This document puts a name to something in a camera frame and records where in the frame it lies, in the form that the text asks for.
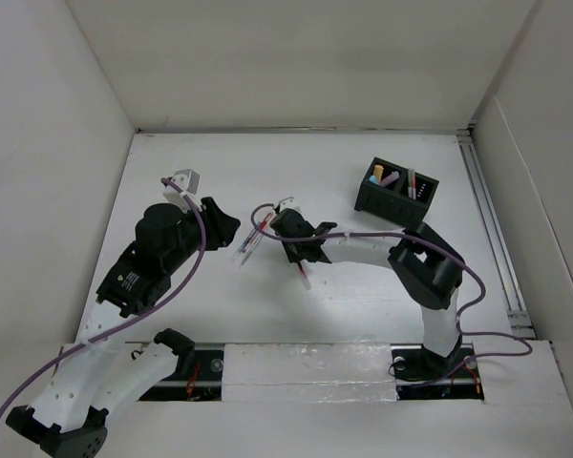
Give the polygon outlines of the teal blue pen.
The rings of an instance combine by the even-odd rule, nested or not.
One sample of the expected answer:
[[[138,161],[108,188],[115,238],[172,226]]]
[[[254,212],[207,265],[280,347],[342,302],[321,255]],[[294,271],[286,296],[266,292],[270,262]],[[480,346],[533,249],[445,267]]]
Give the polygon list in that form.
[[[236,249],[236,251],[234,252],[234,254],[231,257],[231,261],[235,262],[236,259],[244,252],[245,248],[247,247],[247,245],[252,241],[252,239],[254,238],[254,236],[257,234],[257,231],[255,228],[253,228],[249,234],[244,238],[243,242],[241,243],[241,245]]]

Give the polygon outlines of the orange highlighter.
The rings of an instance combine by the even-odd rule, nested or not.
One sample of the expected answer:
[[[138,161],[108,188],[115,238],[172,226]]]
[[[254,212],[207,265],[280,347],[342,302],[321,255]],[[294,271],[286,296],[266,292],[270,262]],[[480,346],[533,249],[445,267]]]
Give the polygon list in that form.
[[[373,176],[377,180],[381,180],[384,173],[384,167],[382,165],[376,164],[373,166]]]

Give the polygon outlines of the dark blue clear pen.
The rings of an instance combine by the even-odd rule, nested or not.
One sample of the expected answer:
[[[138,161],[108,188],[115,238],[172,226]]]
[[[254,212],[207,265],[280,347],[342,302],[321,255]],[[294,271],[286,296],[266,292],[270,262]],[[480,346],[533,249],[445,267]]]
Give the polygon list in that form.
[[[240,266],[244,266],[244,264],[248,261],[248,259],[254,253],[254,250],[257,248],[257,246],[259,245],[259,243],[261,242],[262,239],[263,239],[263,236],[261,234],[257,234],[251,240],[251,242],[246,246],[246,248],[243,251]]]

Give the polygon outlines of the red grip gel pen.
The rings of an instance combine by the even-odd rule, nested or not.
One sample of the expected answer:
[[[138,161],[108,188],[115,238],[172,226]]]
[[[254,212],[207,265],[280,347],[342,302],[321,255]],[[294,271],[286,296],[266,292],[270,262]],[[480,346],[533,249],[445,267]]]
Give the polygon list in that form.
[[[263,234],[262,234],[262,231],[265,230],[265,228],[267,227],[267,225],[268,225],[268,224],[271,222],[271,220],[273,219],[274,215],[275,215],[274,212],[271,211],[271,212],[269,212],[269,213],[265,216],[265,218],[262,220],[262,222],[257,226],[257,229],[256,229],[257,234],[263,235]]]

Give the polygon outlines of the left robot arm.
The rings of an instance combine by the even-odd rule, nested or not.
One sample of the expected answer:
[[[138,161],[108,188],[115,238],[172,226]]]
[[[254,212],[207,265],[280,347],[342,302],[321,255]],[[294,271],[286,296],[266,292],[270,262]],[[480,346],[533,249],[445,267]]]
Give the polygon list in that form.
[[[193,369],[195,344],[167,328],[112,380],[117,354],[145,313],[175,296],[171,277],[190,258],[228,246],[240,221],[213,198],[199,206],[157,203],[148,207],[131,242],[96,291],[78,343],[67,350],[50,385],[30,404],[16,406],[6,424],[51,457],[94,457],[108,425],[157,382],[183,378]]]

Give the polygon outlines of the purple highlighter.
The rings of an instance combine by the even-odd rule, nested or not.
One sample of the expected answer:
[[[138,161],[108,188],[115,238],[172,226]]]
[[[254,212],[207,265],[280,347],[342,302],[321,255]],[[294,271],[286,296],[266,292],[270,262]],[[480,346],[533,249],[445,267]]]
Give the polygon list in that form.
[[[400,173],[398,171],[391,172],[388,176],[384,177],[380,182],[379,185],[382,187],[388,187],[394,182],[398,181],[400,178]]]

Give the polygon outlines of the bright red clear pen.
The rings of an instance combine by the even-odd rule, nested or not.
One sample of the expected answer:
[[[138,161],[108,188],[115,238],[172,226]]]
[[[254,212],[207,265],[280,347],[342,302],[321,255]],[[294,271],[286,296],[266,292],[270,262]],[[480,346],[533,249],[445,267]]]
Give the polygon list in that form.
[[[300,275],[300,278],[301,278],[301,281],[303,283],[304,288],[307,291],[309,291],[312,288],[312,286],[311,286],[311,282],[310,282],[309,277],[308,277],[308,273],[305,269],[305,266],[301,262],[297,262],[296,266],[297,266],[297,271]]]

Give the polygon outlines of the green clear pen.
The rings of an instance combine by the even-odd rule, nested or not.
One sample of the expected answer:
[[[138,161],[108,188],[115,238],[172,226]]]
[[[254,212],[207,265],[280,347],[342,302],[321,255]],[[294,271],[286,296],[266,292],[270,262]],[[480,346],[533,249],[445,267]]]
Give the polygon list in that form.
[[[414,169],[412,169],[412,168],[408,169],[408,175],[407,175],[407,177],[408,177],[408,196],[410,198],[412,197],[412,194],[413,194],[413,184],[414,184],[413,176],[414,176]]]

